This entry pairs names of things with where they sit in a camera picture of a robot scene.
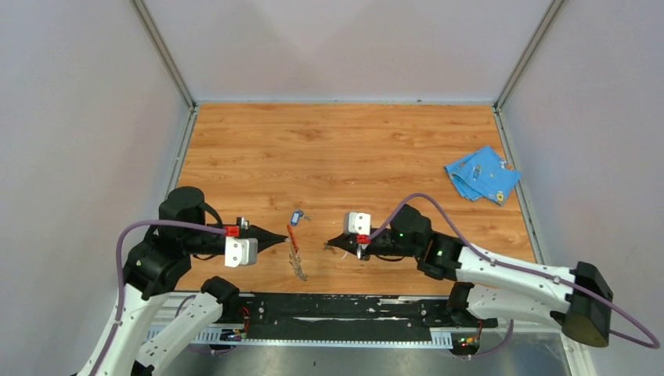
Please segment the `keyring holder with red handle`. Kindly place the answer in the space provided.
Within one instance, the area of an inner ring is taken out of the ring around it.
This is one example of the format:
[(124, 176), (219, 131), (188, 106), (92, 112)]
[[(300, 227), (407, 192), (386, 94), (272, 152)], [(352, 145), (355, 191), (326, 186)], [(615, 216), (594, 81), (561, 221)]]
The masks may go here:
[(294, 271), (295, 276), (301, 281), (307, 281), (308, 277), (304, 273), (301, 266), (301, 258), (299, 255), (299, 247), (294, 238), (293, 227), (287, 224), (288, 243), (290, 245), (289, 263)]

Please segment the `blue tag key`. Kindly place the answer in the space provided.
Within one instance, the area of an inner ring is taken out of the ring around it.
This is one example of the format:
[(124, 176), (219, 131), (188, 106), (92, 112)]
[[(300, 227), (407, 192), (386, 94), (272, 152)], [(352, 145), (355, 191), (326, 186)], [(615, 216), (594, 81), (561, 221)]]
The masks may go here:
[(290, 225), (297, 226), (301, 221), (311, 221), (312, 219), (302, 210), (295, 210), (290, 217)]

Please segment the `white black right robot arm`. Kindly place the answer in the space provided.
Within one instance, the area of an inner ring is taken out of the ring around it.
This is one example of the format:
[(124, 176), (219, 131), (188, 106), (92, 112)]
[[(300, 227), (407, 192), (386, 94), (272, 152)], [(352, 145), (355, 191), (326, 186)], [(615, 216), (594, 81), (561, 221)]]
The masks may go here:
[(433, 230), (431, 220), (406, 204), (382, 230), (370, 215), (351, 211), (344, 230), (326, 245), (355, 255), (412, 258), (435, 280), (451, 280), (447, 316), (458, 327), (474, 320), (519, 320), (558, 328), (592, 347), (609, 344), (612, 289), (588, 262), (576, 267), (546, 266), (491, 252)]

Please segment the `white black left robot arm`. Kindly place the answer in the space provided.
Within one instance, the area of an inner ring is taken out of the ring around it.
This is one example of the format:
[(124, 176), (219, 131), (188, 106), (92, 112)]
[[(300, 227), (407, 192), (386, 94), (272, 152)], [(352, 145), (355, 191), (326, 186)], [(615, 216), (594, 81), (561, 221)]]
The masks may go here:
[(189, 305), (150, 340), (154, 318), (171, 297), (194, 258), (221, 255), (227, 267), (251, 266), (258, 254), (287, 242), (286, 235), (251, 225), (239, 217), (226, 225), (202, 190), (172, 190), (158, 217), (132, 223), (116, 244), (117, 297), (112, 313), (80, 375), (157, 375), (210, 324), (244, 326), (251, 313), (240, 290), (221, 277), (204, 282)]

